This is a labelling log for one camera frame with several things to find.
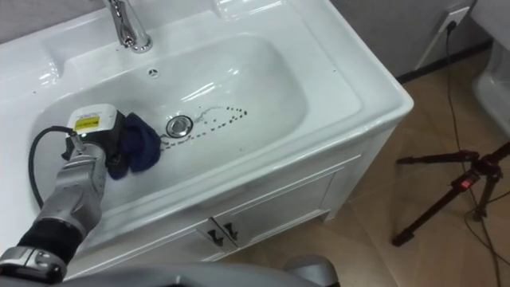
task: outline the white sink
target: white sink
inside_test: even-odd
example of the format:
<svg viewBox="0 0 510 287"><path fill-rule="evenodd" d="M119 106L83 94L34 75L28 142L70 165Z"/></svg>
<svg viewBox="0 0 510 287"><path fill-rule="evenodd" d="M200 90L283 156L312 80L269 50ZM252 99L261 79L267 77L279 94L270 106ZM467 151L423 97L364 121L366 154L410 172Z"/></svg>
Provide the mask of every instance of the white sink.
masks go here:
<svg viewBox="0 0 510 287"><path fill-rule="evenodd" d="M65 125L76 108L113 104L160 135L173 116L194 121L190 137L163 138L152 169L108 180L104 217L85 246L363 136L412 108L327 0L135 3L154 41L145 54L119 47L106 10L0 46L1 208L19 218L2 222L14 231L2 236L2 251L37 214L26 173L33 138ZM41 141L43 198L64 149L63 135Z"/></svg>

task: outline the chrome drain stopper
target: chrome drain stopper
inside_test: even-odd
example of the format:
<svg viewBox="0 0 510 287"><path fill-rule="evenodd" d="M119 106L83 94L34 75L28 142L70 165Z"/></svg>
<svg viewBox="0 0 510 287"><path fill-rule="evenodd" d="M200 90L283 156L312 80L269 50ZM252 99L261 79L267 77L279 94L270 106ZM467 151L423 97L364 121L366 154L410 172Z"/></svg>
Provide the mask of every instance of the chrome drain stopper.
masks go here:
<svg viewBox="0 0 510 287"><path fill-rule="evenodd" d="M188 116L176 116L167 124L167 134L175 139L189 135L192 129L193 121Z"/></svg>

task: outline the power cord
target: power cord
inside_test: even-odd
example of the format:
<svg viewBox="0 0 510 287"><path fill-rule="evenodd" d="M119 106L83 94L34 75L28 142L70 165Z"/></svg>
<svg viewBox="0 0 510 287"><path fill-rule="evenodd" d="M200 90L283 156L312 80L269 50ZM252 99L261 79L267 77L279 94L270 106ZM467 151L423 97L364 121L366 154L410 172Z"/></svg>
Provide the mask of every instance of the power cord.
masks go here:
<svg viewBox="0 0 510 287"><path fill-rule="evenodd" d="M44 201L42 200L41 193L39 192L39 189L37 188L37 184L35 182L33 158L35 157L35 150L37 148L37 144L39 144L39 141L42 139L42 137L49 132L65 132L69 136L76 135L76 132L73 131L72 128L67 128L67 127L62 127L62 126L52 126L52 127L42 130L42 132L39 132L39 134L35 137L35 139L33 139L32 145L30 146L30 152L29 152L29 181L30 181L30 186L32 187L32 194L33 194L35 200L37 201L39 208L42 208Z"/></svg>
<svg viewBox="0 0 510 287"><path fill-rule="evenodd" d="M446 62L447 62L447 89L448 89L447 93L448 93L449 107L450 107L450 110L452 112L453 131L455 133L455 141L456 141L456 144L457 144L457 150L461 151L461 141L459 139L459 133L458 133L458 127L457 127L457 116L455 114L455 108L453 106L452 95L451 95L451 68L450 68L450 66L451 66L451 59L450 59L450 54L449 54L449 36L452 33L452 31L455 30L455 28L457 28L457 23L456 22L450 22L446 26ZM462 170L464 172L466 172L466 168L465 168L464 163L461 163L461 166L462 166ZM470 210L470 211L465 213L465 215L464 215L464 223L468 227L468 230L471 232L471 234L473 234L473 236L475 236L478 239L478 241L481 244L483 244L490 251L490 253L492 255L492 261L493 261L493 264L494 264L494 272L495 272L495 275L496 275L497 287L501 287L500 265L499 265L499 262L498 262L498 258L501 261L503 261L504 263L506 263L507 265L509 265L509 266L510 266L510 262L508 262L508 260L504 259L501 255L499 255L494 250L494 245L492 244L492 239L491 239L491 237L490 237L490 235L488 233L487 226L485 225L485 221L484 221L483 217L481 218L480 223L481 223L481 226L482 226L482 230L484 232L484 236L485 236L485 238L487 240L487 243L485 243L485 241L482 240L481 237L478 236L478 234L476 234L474 232L474 230L471 228L471 226L468 224L467 217L468 217L469 214L471 214L472 212L475 211L476 206L478 204L477 203L477 198L475 197L475 195L473 193L473 189L471 187L469 188L469 194L471 195L471 199L473 201L473 204L474 204L475 208L473 208L472 210ZM496 197L493 200L490 200L488 202L488 204L492 203L492 202L495 202L497 200L500 200L500 199L504 198L507 195L510 195L510 191L504 193L501 196Z"/></svg>

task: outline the tiled floor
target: tiled floor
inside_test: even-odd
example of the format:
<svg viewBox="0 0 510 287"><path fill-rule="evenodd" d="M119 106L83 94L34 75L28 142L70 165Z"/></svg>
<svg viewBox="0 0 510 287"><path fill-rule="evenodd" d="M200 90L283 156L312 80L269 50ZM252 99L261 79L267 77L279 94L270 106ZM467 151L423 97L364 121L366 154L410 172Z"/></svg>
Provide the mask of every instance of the tiled floor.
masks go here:
<svg viewBox="0 0 510 287"><path fill-rule="evenodd" d="M481 109L471 90L488 53L452 67L452 96L461 146L491 152L507 139ZM408 155L455 152L448 106L446 70L404 85L415 108L398 126L337 217L312 220L223 259L281 268L289 259L322 254L334 264L343 287L489 287L496 286L489 252L467 231L464 213L472 208L468 193L444 209L401 248L393 234L411 223L448 190L461 173L458 164L394 165ZM510 159L502 162L510 175ZM483 183L475 192L479 196ZM496 195L510 189L503 179ZM487 225L496 249L510 259L510 196L488 208ZM481 234L478 223L471 222ZM510 286L510 266L500 263L503 286Z"/></svg>

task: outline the blue cloth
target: blue cloth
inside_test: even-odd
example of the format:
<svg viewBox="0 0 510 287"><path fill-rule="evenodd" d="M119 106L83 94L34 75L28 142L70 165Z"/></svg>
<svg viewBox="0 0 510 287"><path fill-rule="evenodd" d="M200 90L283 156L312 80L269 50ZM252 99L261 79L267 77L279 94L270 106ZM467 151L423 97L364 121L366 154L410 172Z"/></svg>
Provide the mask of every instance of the blue cloth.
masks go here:
<svg viewBox="0 0 510 287"><path fill-rule="evenodd" d="M132 172L146 171L159 160L161 139L156 131L149 127L135 113L130 113L124 120L124 129L120 135L119 149L125 166ZM111 170L113 179L121 179L128 172L127 168Z"/></svg>

